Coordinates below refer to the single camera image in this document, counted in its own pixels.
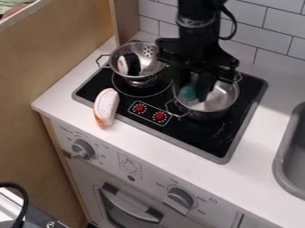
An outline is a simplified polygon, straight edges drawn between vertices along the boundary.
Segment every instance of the pot handle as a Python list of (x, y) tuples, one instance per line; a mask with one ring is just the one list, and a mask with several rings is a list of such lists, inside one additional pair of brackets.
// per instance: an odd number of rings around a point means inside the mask
[(101, 54), (100, 55), (100, 57), (98, 57), (96, 60), (95, 60), (95, 62), (96, 62), (96, 64), (97, 64), (97, 66), (98, 66), (98, 68), (100, 69), (100, 68), (106, 68), (106, 69), (109, 69), (110, 68), (110, 66), (101, 66), (101, 64), (100, 64), (100, 62), (99, 62), (99, 60), (101, 60), (102, 59), (102, 57), (105, 57), (105, 56), (111, 56), (110, 54)]
[(175, 101), (175, 100), (170, 100), (169, 102), (166, 102), (166, 103), (164, 104), (165, 110), (168, 112), (168, 114), (169, 114), (170, 116), (176, 117), (176, 118), (178, 118), (178, 120), (180, 120), (181, 118), (184, 118), (184, 117), (188, 116), (188, 115), (191, 113), (190, 111), (188, 111), (188, 112), (185, 113), (185, 114), (179, 115), (179, 114), (177, 114), (177, 113), (171, 112), (171, 111), (169, 110), (169, 104), (172, 103), (172, 102), (176, 102), (176, 101)]

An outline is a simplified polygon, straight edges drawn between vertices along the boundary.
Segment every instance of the white tile backsplash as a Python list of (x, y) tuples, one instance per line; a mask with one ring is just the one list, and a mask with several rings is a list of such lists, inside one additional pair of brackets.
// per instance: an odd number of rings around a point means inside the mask
[(160, 36), (170, 38), (179, 37), (178, 26), (160, 21)]
[(244, 0), (244, 2), (261, 4), (280, 10), (300, 12), (303, 0)]
[(142, 16), (175, 24), (177, 7), (149, 0), (139, 0), (139, 13)]
[(305, 40), (295, 37), (289, 55), (305, 60)]
[(178, 0), (159, 0), (160, 3), (171, 4), (171, 5), (175, 5), (175, 6), (177, 6), (177, 1)]
[(235, 58), (244, 62), (254, 62), (256, 47), (243, 45), (234, 41), (220, 41), (220, 46)]
[(220, 27), (220, 36), (221, 37), (228, 37), (232, 33), (232, 21), (231, 20), (221, 20), (221, 27)]
[(268, 9), (264, 28), (305, 38), (305, 16)]
[(267, 8), (256, 4), (228, 1), (227, 9), (242, 23), (262, 27)]
[[(178, 0), (139, 0), (140, 28), (160, 37), (178, 37)], [(237, 59), (305, 75), (305, 0), (228, 0), (238, 20), (232, 41), (220, 41)], [(222, 19), (220, 35), (232, 30)]]
[(292, 37), (263, 28), (238, 24), (233, 40), (277, 53), (287, 53)]
[(151, 18), (140, 16), (140, 29), (144, 32), (159, 34), (159, 22)]
[(259, 50), (255, 63), (270, 69), (303, 75), (305, 77), (304, 61), (290, 58), (282, 54)]

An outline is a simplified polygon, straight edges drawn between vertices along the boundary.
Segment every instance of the colander handle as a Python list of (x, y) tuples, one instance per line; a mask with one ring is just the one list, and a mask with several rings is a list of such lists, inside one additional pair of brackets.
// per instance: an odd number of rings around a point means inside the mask
[(107, 68), (107, 69), (109, 69), (110, 68), (110, 66), (105, 66), (105, 65), (103, 65), (103, 66), (101, 66), (101, 64), (100, 64), (100, 62), (99, 62), (99, 60), (101, 60), (102, 59), (102, 57), (106, 57), (106, 56), (111, 56), (110, 54), (101, 54), (100, 55), (100, 57), (98, 57), (97, 59), (96, 59), (96, 64), (97, 64), (97, 66), (98, 66), (98, 68), (100, 69), (100, 68)]

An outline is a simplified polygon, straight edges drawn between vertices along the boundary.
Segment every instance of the wooden side wall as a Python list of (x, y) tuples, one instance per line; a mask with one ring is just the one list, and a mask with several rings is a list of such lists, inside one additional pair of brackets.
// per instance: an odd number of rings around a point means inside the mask
[(30, 103), (112, 35), (109, 0), (53, 0), (0, 32), (0, 181), (72, 228), (86, 219)]

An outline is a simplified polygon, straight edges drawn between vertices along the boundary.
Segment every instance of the metal sink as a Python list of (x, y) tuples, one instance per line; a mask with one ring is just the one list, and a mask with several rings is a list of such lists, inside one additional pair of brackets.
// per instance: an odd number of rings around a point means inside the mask
[(273, 173), (286, 191), (305, 200), (305, 102), (293, 111), (273, 163)]

